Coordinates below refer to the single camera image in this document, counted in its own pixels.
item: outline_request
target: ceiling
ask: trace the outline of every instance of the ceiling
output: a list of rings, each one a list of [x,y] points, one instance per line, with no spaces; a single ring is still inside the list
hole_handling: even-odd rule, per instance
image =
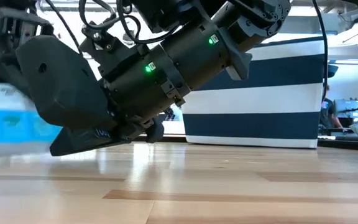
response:
[[[105,0],[107,3],[115,5],[115,0]],[[316,11],[312,0],[290,0],[291,11],[287,17],[281,34],[303,34],[321,35],[321,28],[316,17]],[[52,2],[65,12],[75,12],[78,10],[78,0],[52,0]],[[87,11],[103,12],[98,5],[89,0]],[[358,7],[339,0],[317,0],[320,11],[322,12],[324,26],[329,34],[329,46],[331,52],[338,51],[340,54],[349,49],[354,58],[358,59]],[[50,11],[46,2],[42,3],[43,9]]]

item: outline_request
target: person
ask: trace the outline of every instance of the person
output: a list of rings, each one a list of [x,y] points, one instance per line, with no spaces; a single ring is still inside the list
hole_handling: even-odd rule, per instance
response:
[[[173,121],[175,119],[175,112],[171,107],[168,107],[164,113],[167,115],[167,118],[165,118],[166,121]]]
[[[343,128],[341,122],[339,122],[339,119],[336,116],[334,103],[327,98],[325,98],[321,104],[320,126],[324,129]]]

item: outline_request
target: blue and white striped wall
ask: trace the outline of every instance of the blue and white striped wall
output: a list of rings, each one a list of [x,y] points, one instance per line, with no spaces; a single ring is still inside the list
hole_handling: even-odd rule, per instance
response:
[[[248,80],[221,72],[185,98],[187,141],[316,148],[323,46],[321,37],[312,37],[252,49]]]

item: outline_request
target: black cable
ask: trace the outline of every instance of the black cable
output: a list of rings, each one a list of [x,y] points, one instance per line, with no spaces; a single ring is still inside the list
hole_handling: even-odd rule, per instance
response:
[[[351,116],[348,113],[345,113],[347,116],[347,119],[349,120],[350,124],[353,124],[353,119],[351,118]]]
[[[136,27],[137,27],[137,32],[135,34],[135,38],[138,39],[139,36],[140,36],[140,29],[142,28],[142,24],[140,23],[140,21],[135,17],[135,16],[132,16],[132,15],[126,15],[124,16],[125,18],[130,18],[132,19],[135,23],[136,23]]]
[[[338,15],[339,15],[340,18],[342,18],[343,21],[345,21],[345,22],[352,22],[352,21],[346,20],[341,13],[338,13]]]
[[[132,13],[132,11],[133,11],[133,10],[134,10],[134,8],[133,8],[132,4],[130,4],[130,5],[129,5],[129,9],[128,9],[128,11],[124,11],[124,14],[129,15],[129,14],[131,14],[131,13]]]
[[[126,16],[124,15],[124,5],[122,3],[122,0],[117,0],[117,12],[118,12],[118,19],[121,21],[121,24],[125,30],[125,33],[136,44],[152,44],[152,43],[163,41],[164,39],[166,39],[167,37],[172,35],[179,28],[179,26],[177,26],[177,27],[173,28],[172,30],[170,30],[169,32],[167,32],[166,34],[161,35],[160,37],[156,37],[156,38],[148,39],[148,40],[139,40],[139,38],[134,37],[131,34],[131,32],[128,28],[128,25],[125,21]]]
[[[80,12],[80,18],[81,18],[82,22],[84,23],[84,25],[87,28],[97,29],[97,30],[109,29],[115,23],[117,23],[119,21],[119,19],[116,17],[116,12],[107,3],[105,3],[102,0],[92,0],[92,1],[94,1],[96,4],[100,5],[103,9],[109,11],[110,17],[108,19],[106,19],[104,22],[102,22],[101,24],[98,24],[98,25],[89,24],[88,21],[86,21],[86,17],[85,17],[86,0],[80,0],[78,3],[78,11]]]
[[[328,39],[327,39],[327,33],[326,29],[324,27],[323,17],[321,16],[321,12],[319,10],[319,7],[317,5],[316,0],[312,0],[314,9],[316,10],[318,21],[320,23],[321,27],[321,33],[323,34],[323,40],[324,40],[324,90],[323,90],[323,99],[321,102],[324,101],[324,99],[327,96],[327,89],[328,89]]]
[[[37,15],[37,5],[36,4],[34,4],[32,7],[29,8],[29,13],[38,16]]]
[[[73,33],[73,31],[71,31],[71,29],[69,28],[69,26],[67,25],[66,20],[63,18],[63,16],[60,14],[59,10],[55,7],[55,5],[51,2],[51,0],[45,0],[48,5],[52,8],[52,10],[56,13],[57,17],[59,17],[60,21],[63,23],[63,25],[65,26],[66,30],[68,31],[70,37],[73,39],[75,47],[78,49],[78,53],[83,56],[83,53],[80,49],[80,44],[78,43],[77,38],[75,38],[75,35]]]

